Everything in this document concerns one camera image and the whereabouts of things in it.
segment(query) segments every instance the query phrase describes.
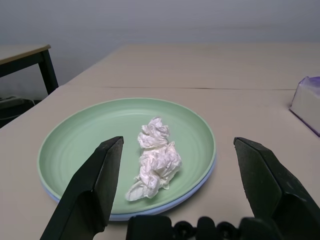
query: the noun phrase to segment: tissue box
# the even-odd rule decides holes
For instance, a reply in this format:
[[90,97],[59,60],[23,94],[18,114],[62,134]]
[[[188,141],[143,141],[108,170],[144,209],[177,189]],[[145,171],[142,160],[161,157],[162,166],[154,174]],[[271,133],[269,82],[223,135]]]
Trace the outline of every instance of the tissue box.
[[290,111],[320,137],[320,76],[305,77],[298,84]]

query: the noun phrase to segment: plate rim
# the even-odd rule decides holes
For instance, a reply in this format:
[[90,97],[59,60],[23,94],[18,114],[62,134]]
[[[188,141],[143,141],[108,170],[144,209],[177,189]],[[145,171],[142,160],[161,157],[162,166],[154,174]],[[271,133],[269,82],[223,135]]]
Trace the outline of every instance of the plate rim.
[[[41,184],[44,186],[44,188],[46,190],[48,190],[51,195],[57,199],[61,199],[62,196],[60,196],[58,193],[56,193],[48,184],[47,182],[45,181],[43,175],[42,175],[42,172],[41,172],[41,169],[40,169],[40,155],[42,153],[42,150],[43,150],[43,147],[45,145],[45,143],[47,142],[48,138],[51,136],[51,134],[60,126],[62,125],[65,121],[67,121],[68,119],[72,118],[73,116],[81,113],[81,112],[84,112],[86,111],[87,109],[90,109],[90,108],[94,108],[96,106],[99,106],[99,105],[103,105],[103,104],[106,104],[106,103],[112,103],[112,102],[117,102],[117,101],[128,101],[128,100],[151,100],[151,101],[160,101],[160,102],[165,102],[165,103],[169,103],[169,104],[173,104],[173,105],[176,105],[178,107],[181,107],[183,109],[186,109],[190,112],[192,112],[193,114],[195,114],[198,118],[200,118],[204,124],[206,125],[206,127],[209,129],[209,132],[212,136],[212,140],[213,140],[213,153],[212,153],[212,157],[211,157],[211,160],[210,160],[210,163],[209,163],[209,166],[206,168],[206,170],[203,172],[203,174],[201,175],[201,177],[198,179],[197,181],[197,184],[195,184],[189,191],[187,191],[185,194],[189,193],[192,189],[194,189],[203,179],[204,177],[208,174],[210,168],[212,167],[212,165],[214,164],[214,161],[215,161],[215,156],[216,156],[216,138],[215,138],[215,135],[214,133],[212,132],[212,129],[211,127],[209,126],[209,124],[207,123],[207,121],[205,119],[203,119],[199,114],[197,114],[195,111],[191,110],[190,108],[186,107],[186,106],[183,106],[179,103],[175,103],[175,102],[172,102],[172,101],[168,101],[168,100],[163,100],[163,99],[159,99],[159,98],[152,98],[152,97],[125,97],[125,98],[118,98],[118,99],[113,99],[113,100],[109,100],[109,101],[104,101],[104,102],[100,102],[100,103],[96,103],[96,104],[93,104],[91,106],[88,106],[88,107],[85,107],[75,113],[73,113],[72,115],[66,117],[64,120],[62,120],[61,122],[59,122],[48,134],[47,136],[45,137],[45,139],[43,140],[41,146],[40,146],[40,149],[38,151],[38,155],[37,155],[37,161],[36,161],[36,166],[37,166],[37,172],[38,172],[38,175],[40,177],[40,181],[41,181]],[[145,209],[145,210],[141,210],[139,212],[143,212],[143,211],[147,211],[147,210],[150,210],[150,209],[153,209],[153,208],[149,208],[149,209]],[[128,213],[113,213],[114,215],[119,215],[119,214],[130,214],[132,212],[128,212]]]

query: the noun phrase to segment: beige table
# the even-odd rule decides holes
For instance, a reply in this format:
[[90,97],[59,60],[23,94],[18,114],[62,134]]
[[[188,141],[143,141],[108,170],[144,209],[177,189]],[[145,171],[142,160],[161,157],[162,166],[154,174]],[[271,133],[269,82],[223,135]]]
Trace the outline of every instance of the beige table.
[[[242,186],[234,137],[273,150],[320,205],[319,138],[288,111],[294,90],[103,88],[64,85],[0,129],[0,238],[36,240],[56,203],[40,184],[36,161],[47,134],[62,120],[93,104],[128,97],[153,97],[182,104],[209,123],[217,142],[217,162],[207,183],[166,214],[175,223],[198,217],[238,225],[252,216]],[[125,239],[127,225],[111,223],[96,240]]]
[[128,45],[68,84],[91,87],[294,90],[320,76],[320,43]]
[[48,94],[57,87],[57,79],[48,49],[50,45],[0,45],[0,78],[39,64]]

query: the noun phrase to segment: green plate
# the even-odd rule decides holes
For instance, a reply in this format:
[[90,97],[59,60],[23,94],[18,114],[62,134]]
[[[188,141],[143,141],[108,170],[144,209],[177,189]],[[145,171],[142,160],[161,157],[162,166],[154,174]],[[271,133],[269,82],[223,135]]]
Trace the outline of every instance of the green plate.
[[[152,199],[128,202],[125,194],[139,174],[141,126],[160,116],[169,126],[170,141],[182,159],[182,168]],[[49,194],[60,199],[70,179],[103,141],[124,137],[120,172],[112,214],[136,213],[168,204],[192,190],[208,173],[216,153],[214,135],[195,112],[173,102],[152,98],[125,98],[88,107],[60,123],[47,136],[38,155],[38,173]]]

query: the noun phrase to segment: table surface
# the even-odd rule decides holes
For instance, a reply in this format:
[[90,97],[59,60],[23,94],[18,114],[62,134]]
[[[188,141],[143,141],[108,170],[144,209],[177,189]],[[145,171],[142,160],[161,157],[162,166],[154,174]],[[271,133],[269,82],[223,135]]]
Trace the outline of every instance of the table surface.
[[[36,167],[49,132],[77,111],[119,98],[173,101],[197,112],[212,128],[216,167],[196,194],[165,213],[173,223],[196,225],[199,217],[209,216],[237,226],[253,215],[234,137],[271,149],[320,205],[320,139],[288,111],[298,81],[319,74],[319,46],[129,45],[111,54],[0,129],[1,239],[39,239],[57,206],[42,188]],[[200,87],[218,89],[190,89]],[[125,239],[126,231],[126,223],[110,223],[95,239]]]
[[0,45],[0,65],[21,59],[32,54],[50,49],[51,46],[46,45]]
[[[201,115],[216,138],[217,159],[206,184],[165,214],[195,225],[201,216],[238,225],[252,216],[242,186],[234,137],[270,148],[320,205],[319,138],[290,111],[294,90],[108,88],[64,85],[0,129],[0,236],[39,239],[57,204],[41,186],[36,162],[47,134],[70,115],[118,98],[152,97],[184,105]],[[96,240],[125,239],[126,223],[110,223]]]
[[320,76],[320,43],[128,45],[68,84],[95,87],[294,90]]

